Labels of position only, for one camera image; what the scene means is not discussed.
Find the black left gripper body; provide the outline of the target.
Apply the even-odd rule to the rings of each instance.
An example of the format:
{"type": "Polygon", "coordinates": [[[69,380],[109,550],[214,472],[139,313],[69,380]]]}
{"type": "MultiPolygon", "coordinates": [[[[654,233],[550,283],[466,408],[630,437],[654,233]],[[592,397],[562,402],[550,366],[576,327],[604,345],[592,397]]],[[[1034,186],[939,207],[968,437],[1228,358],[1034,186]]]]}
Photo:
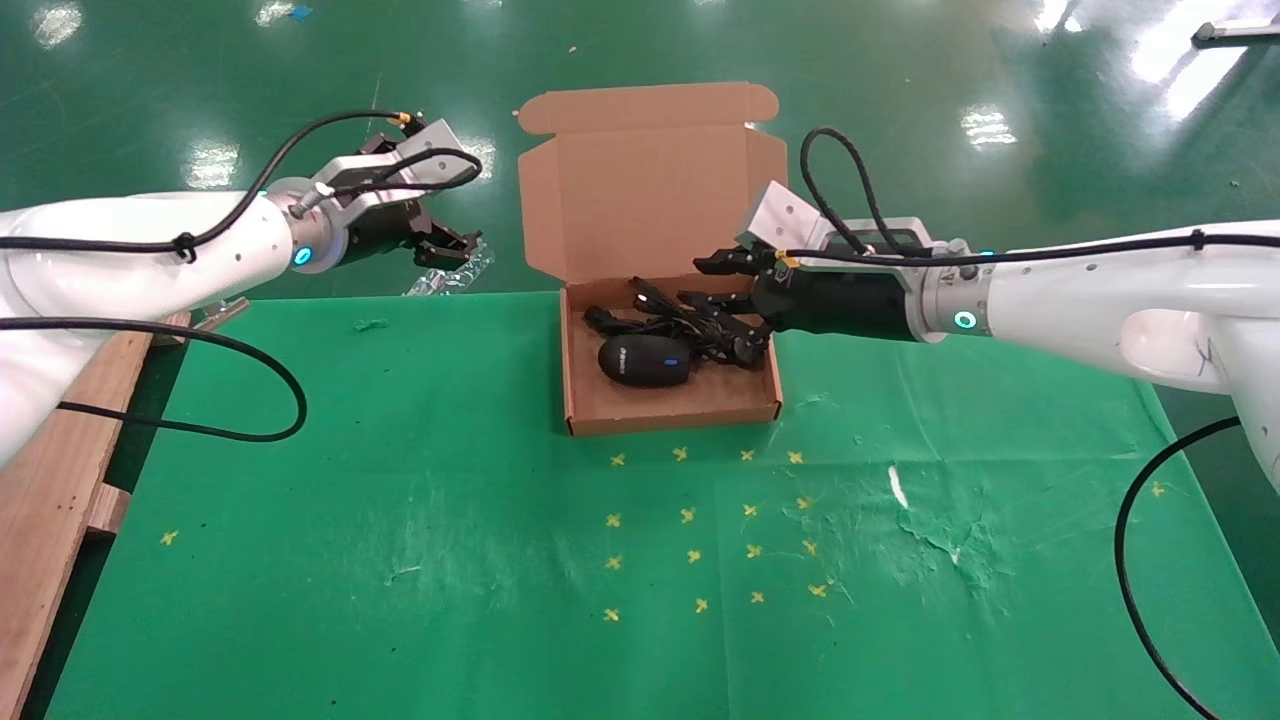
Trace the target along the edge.
{"type": "Polygon", "coordinates": [[[410,252],[422,266],[419,241],[433,227],[430,211],[419,200],[369,209],[347,227],[344,264],[355,264],[388,252],[410,252]]]}

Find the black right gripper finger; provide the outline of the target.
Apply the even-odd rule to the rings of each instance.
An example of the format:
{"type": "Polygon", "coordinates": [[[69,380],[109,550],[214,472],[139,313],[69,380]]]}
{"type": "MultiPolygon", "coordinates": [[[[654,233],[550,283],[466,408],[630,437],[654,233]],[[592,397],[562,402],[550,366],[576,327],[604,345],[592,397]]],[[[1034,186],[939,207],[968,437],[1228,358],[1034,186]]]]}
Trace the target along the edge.
{"type": "Polygon", "coordinates": [[[684,290],[678,301],[707,357],[719,364],[763,364],[772,329],[767,322],[749,320],[758,313],[746,293],[684,290]]]}
{"type": "Polygon", "coordinates": [[[776,251],[759,249],[722,249],[692,260],[704,275],[769,275],[778,266],[776,251]]]}

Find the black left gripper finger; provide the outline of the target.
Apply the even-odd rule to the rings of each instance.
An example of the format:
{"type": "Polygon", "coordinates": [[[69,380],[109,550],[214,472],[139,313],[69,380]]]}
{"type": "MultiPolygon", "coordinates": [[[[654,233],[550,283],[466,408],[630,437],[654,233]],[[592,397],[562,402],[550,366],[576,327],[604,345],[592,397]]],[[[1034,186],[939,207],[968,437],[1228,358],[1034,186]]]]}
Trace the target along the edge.
{"type": "Polygon", "coordinates": [[[479,245],[479,237],[417,240],[413,264],[433,270],[457,270],[470,261],[479,245]]]}
{"type": "Polygon", "coordinates": [[[474,236],[461,234],[428,215],[410,219],[410,245],[416,252],[471,252],[474,236]]]}

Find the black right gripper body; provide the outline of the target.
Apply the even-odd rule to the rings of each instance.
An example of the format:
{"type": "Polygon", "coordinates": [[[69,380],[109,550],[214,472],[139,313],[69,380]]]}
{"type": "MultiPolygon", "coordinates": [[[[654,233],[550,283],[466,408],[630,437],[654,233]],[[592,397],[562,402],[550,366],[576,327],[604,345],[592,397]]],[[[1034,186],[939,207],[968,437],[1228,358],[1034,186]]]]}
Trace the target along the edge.
{"type": "Polygon", "coordinates": [[[750,306],[773,332],[925,341],[915,299],[897,272],[771,269],[754,281],[750,306]]]}

